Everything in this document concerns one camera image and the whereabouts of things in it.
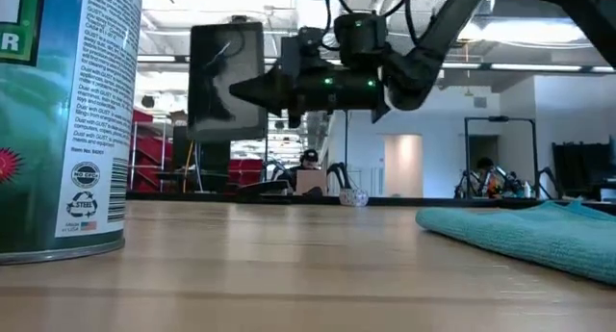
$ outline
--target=can label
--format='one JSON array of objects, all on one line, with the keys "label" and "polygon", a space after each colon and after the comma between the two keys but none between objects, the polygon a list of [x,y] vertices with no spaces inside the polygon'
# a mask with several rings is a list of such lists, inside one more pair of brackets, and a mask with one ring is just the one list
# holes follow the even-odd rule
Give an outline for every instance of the can label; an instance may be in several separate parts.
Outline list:
[{"label": "can label", "polygon": [[56,237],[123,229],[141,0],[82,0]]},{"label": "can label", "polygon": [[43,0],[0,0],[0,63],[34,65]]}]

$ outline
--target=teal microfiber cloth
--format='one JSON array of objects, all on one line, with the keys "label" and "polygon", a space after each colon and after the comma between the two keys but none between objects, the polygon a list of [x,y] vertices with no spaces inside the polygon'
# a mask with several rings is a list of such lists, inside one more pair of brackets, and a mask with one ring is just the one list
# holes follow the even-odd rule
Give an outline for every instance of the teal microfiber cloth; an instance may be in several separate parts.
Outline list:
[{"label": "teal microfiber cloth", "polygon": [[616,285],[616,217],[578,201],[490,213],[427,208],[416,221],[486,250]]}]

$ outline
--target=small white object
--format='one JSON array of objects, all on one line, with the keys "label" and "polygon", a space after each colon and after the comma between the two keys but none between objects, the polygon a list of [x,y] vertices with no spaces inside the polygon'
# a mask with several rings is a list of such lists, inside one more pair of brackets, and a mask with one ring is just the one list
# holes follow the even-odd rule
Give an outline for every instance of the small white object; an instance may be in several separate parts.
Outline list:
[{"label": "small white object", "polygon": [[524,197],[531,198],[530,184],[528,182],[524,182]]},{"label": "small white object", "polygon": [[360,189],[340,190],[340,203],[348,207],[366,207],[368,193]]}]

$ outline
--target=doorway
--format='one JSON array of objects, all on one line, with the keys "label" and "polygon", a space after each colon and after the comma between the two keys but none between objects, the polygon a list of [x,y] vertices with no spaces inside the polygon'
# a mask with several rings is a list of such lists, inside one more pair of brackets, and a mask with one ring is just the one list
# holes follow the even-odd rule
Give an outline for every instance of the doorway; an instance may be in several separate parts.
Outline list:
[{"label": "doorway", "polygon": [[424,141],[420,135],[386,135],[385,194],[424,197]]},{"label": "doorway", "polygon": [[469,152],[471,158],[471,170],[476,169],[476,164],[481,158],[490,158],[495,165],[499,162],[499,136],[497,135],[470,135]]}]

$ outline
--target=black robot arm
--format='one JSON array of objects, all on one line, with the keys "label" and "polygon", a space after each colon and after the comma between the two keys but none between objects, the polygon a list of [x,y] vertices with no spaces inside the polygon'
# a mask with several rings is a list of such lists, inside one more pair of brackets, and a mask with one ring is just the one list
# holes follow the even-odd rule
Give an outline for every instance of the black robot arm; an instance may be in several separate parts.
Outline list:
[{"label": "black robot arm", "polygon": [[[298,126],[307,111],[372,110],[372,122],[376,122],[389,112],[385,87],[394,107],[417,110],[431,92],[449,48],[481,1],[447,0],[406,55],[387,43],[385,17],[375,13],[341,15],[334,21],[334,33],[343,66],[321,58],[320,29],[304,28],[296,37],[283,38],[282,55],[270,72],[229,90],[270,113],[280,115],[281,110],[288,110],[290,127]],[[616,2],[543,1],[559,5],[616,67]]]},{"label": "black robot arm", "polygon": [[[481,0],[447,0],[418,45],[406,56],[385,54],[383,84],[392,104],[401,110],[421,107],[434,85],[451,44],[473,16]],[[559,5],[594,44],[605,60],[616,66],[616,11],[601,0],[543,0]]]}]

